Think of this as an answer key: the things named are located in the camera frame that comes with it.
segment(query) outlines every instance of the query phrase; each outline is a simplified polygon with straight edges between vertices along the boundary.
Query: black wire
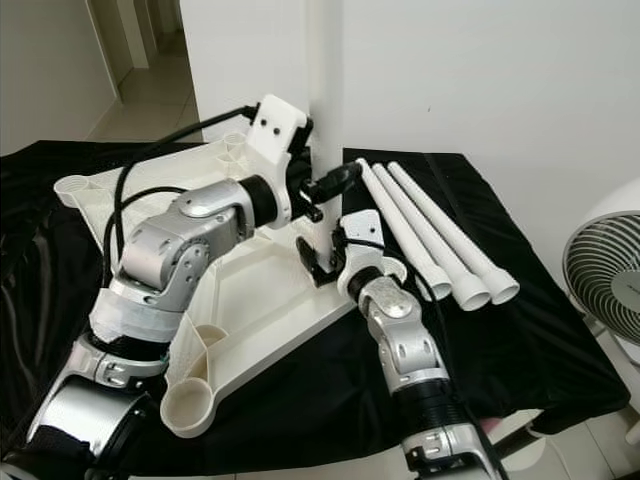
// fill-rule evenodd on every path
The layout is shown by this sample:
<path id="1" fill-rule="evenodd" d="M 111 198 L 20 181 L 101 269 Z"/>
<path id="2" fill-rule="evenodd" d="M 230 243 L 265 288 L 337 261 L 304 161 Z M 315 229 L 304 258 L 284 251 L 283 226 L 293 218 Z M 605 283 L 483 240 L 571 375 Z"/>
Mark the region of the black wire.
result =
<path id="1" fill-rule="evenodd" d="M 124 202 L 122 202 L 122 209 L 124 210 L 136 200 L 140 200 L 148 195 L 154 193 L 184 193 L 187 190 L 180 187 L 154 187 L 142 190 L 134 195 L 131 195 Z M 111 281 L 111 233 L 113 232 L 113 226 L 115 223 L 114 213 L 109 216 L 107 225 L 104 229 L 104 237 L 102 238 L 102 288 L 107 288 Z"/>
<path id="2" fill-rule="evenodd" d="M 216 115 L 215 117 L 209 118 L 208 120 L 204 120 L 202 122 L 194 123 L 192 125 L 188 125 L 176 132 L 173 132 L 170 135 L 167 135 L 160 140 L 153 142 L 151 145 L 146 146 L 141 149 L 133 158 L 127 162 L 120 171 L 120 175 L 118 175 L 118 181 L 116 182 L 116 188 L 113 196 L 113 215 L 114 215 L 114 223 L 116 228 L 116 245 L 117 245 L 117 253 L 118 258 L 122 255 L 122 249 L 124 248 L 124 228 L 122 225 L 122 194 L 124 192 L 124 182 L 127 179 L 127 176 L 133 169 L 133 167 L 144 160 L 148 159 L 148 156 L 153 153 L 159 147 L 166 145 L 168 143 L 175 142 L 176 140 L 180 140 L 181 138 L 186 137 L 194 132 L 198 132 L 204 128 L 210 127 L 211 125 L 215 125 L 217 123 L 224 122 L 225 120 L 229 120 L 230 118 L 236 117 L 238 115 L 244 115 L 249 118 L 255 117 L 257 112 L 257 107 L 244 106 L 240 108 L 236 108 L 235 110 L 231 110 L 226 113 L 222 113 L 220 115 Z"/>
<path id="3" fill-rule="evenodd" d="M 436 295 L 435 295 L 433 289 L 431 288 L 431 285 L 429 285 L 429 283 L 425 280 L 425 278 L 422 275 L 422 273 L 420 273 L 418 271 L 418 269 L 416 267 L 414 267 L 413 264 L 411 262 L 409 262 L 409 260 L 407 260 L 407 257 L 405 257 L 403 254 L 393 250 L 392 248 L 389 248 L 389 247 L 387 247 L 385 245 L 382 245 L 380 243 L 369 242 L 368 240 L 360 240 L 360 239 L 356 239 L 356 238 L 347 238 L 347 239 L 345 239 L 345 243 L 351 243 L 353 245 L 362 245 L 362 246 L 365 246 L 365 247 L 371 247 L 371 248 L 375 248 L 375 249 L 381 250 L 383 253 L 388 254 L 388 255 L 396 258 L 397 260 L 401 261 L 405 265 L 405 267 L 407 267 L 407 270 L 409 270 L 411 273 L 413 273 L 413 275 L 418 277 L 420 282 L 422 282 L 422 285 L 424 286 L 425 290 L 429 294 L 429 297 L 431 298 L 431 305 L 433 305 L 433 307 L 434 307 L 434 310 L 435 310 L 435 313 L 436 313 L 436 318 L 438 319 L 438 323 L 440 325 L 441 337 L 442 337 L 441 340 L 442 340 L 442 344 L 443 344 L 442 346 L 444 347 L 443 350 L 444 350 L 445 364 L 446 364 L 446 368 L 447 368 L 447 370 L 449 372 L 449 376 L 451 377 L 451 384 L 452 384 L 452 388 L 453 388 L 454 394 L 457 397 L 455 400 L 457 400 L 458 403 L 460 403 L 462 405 L 462 407 L 465 410 L 465 413 L 469 417 L 469 420 L 470 420 L 471 424 L 473 425 L 473 427 L 478 432 L 478 437 L 480 438 L 480 442 L 482 443 L 482 446 L 484 447 L 485 451 L 487 452 L 487 455 L 489 456 L 489 461 L 491 462 L 493 467 L 498 471 L 498 473 L 500 474 L 500 476 L 502 477 L 503 480 L 509 480 L 509 476 L 507 475 L 507 472 L 505 471 L 504 466 L 502 465 L 502 462 L 498 458 L 498 456 L 496 454 L 496 451 L 493 448 L 493 445 L 489 441 L 489 438 L 487 437 L 487 434 L 485 433 L 484 429 L 482 428 L 482 425 L 478 421 L 478 419 L 475 416 L 475 414 L 471 411 L 471 408 L 469 407 L 469 403 L 466 401 L 464 396 L 460 393 L 460 389 L 457 386 L 458 382 L 456 380 L 457 377 L 455 375 L 455 369 L 453 368 L 453 360 L 451 358 L 451 349 L 449 347 L 449 345 L 450 345 L 449 344 L 449 336 L 447 334 L 447 329 L 445 327 L 444 315 L 442 313 L 442 309 L 440 308 L 440 304 L 438 303 L 438 299 L 436 298 Z"/>

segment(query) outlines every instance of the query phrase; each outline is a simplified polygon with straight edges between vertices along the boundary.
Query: silver robotic arm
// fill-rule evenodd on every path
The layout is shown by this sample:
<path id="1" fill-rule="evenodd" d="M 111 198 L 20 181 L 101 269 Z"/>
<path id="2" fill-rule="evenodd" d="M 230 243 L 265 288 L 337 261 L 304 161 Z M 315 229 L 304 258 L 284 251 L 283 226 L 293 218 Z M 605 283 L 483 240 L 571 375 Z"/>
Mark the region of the silver robotic arm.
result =
<path id="1" fill-rule="evenodd" d="M 334 244 L 342 258 L 337 263 L 343 265 L 338 289 L 358 304 L 378 344 L 409 469 L 427 478 L 480 468 L 491 480 L 501 478 L 477 425 L 454 396 L 438 346 L 423 324 L 420 303 L 382 273 L 382 252 L 374 247 L 383 246 L 377 211 L 342 217 Z"/>
<path id="2" fill-rule="evenodd" d="M 265 97 L 247 137 L 256 175 L 186 192 L 133 229 L 109 288 L 100 290 L 90 329 L 74 342 L 31 424 L 25 455 L 9 458 L 3 471 L 19 479 L 118 478 L 104 466 L 118 464 L 146 406 L 163 395 L 170 342 L 207 267 L 260 226 L 279 228 L 302 215 L 319 221 L 315 204 L 343 193 L 359 176 L 353 163 L 311 181 L 304 148 L 311 126 L 299 110 Z M 471 458 L 497 479 L 476 430 L 451 399 L 449 375 L 422 324 L 420 304 L 382 274 L 379 249 L 354 239 L 383 243 L 376 211 L 340 220 L 334 272 L 315 268 L 304 240 L 297 246 L 316 284 L 337 280 L 366 318 L 410 469 L 429 474 Z"/>

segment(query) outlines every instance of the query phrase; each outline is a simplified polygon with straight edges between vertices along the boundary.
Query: black cloth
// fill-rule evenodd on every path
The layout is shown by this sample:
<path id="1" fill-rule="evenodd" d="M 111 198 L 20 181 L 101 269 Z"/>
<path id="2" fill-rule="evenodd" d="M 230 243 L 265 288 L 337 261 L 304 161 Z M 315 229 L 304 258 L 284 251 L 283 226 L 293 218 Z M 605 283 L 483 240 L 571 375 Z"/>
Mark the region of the black cloth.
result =
<path id="1" fill-rule="evenodd" d="M 93 239 L 77 211 L 57 202 L 51 185 L 65 175 L 114 168 L 139 147 L 38 142 L 2 159 L 5 452 L 23 441 L 39 397 L 86 325 L 99 285 Z M 540 408 L 537 430 L 554 433 L 626 405 L 628 392 L 610 362 L 463 156 L 345 150 L 345 160 L 358 157 L 398 161 L 521 284 L 518 296 L 499 307 L 463 313 L 451 298 L 441 302 L 450 367 L 477 416 Z M 374 204 L 358 184 L 345 195 L 344 211 L 363 208 Z M 397 248 L 384 228 L 385 241 Z M 201 437 L 181 440 L 161 422 L 150 422 L 119 468 L 138 475 L 212 475 L 318 465 L 391 447 L 400 440 L 396 426 L 377 347 L 352 311 L 225 399 Z"/>

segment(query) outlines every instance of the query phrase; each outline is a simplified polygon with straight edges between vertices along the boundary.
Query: white fan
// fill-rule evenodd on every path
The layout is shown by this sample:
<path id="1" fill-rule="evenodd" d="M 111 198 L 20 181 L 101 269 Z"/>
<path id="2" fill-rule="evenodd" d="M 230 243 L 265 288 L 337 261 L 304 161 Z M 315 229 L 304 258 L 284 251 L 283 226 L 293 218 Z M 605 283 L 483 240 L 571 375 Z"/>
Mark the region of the white fan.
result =
<path id="1" fill-rule="evenodd" d="M 574 300 L 626 354 L 605 348 L 640 412 L 640 178 L 589 212 L 567 242 L 563 268 Z M 627 441 L 640 441 L 640 424 Z"/>

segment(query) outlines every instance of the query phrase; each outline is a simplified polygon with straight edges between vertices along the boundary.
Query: white mounting bracket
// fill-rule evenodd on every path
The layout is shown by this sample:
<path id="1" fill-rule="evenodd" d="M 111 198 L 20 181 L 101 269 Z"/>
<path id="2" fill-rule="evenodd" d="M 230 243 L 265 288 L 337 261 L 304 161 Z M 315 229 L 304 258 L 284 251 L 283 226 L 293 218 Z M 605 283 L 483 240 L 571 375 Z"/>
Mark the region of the white mounting bracket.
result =
<path id="1" fill-rule="evenodd" d="M 291 221 L 291 200 L 287 193 L 287 165 L 291 160 L 289 146 L 299 128 L 307 124 L 307 116 L 274 95 L 267 95 L 247 135 L 246 159 L 256 175 L 264 178 L 274 193 L 278 216 L 268 224 L 282 228 Z"/>
<path id="2" fill-rule="evenodd" d="M 376 210 L 361 210 L 345 215 L 340 219 L 340 226 L 347 239 L 365 240 L 384 245 L 380 215 Z M 347 244 L 345 246 L 345 264 L 338 277 L 338 292 L 348 297 L 347 286 L 353 276 L 366 267 L 377 267 L 384 272 L 382 251 L 364 245 Z"/>

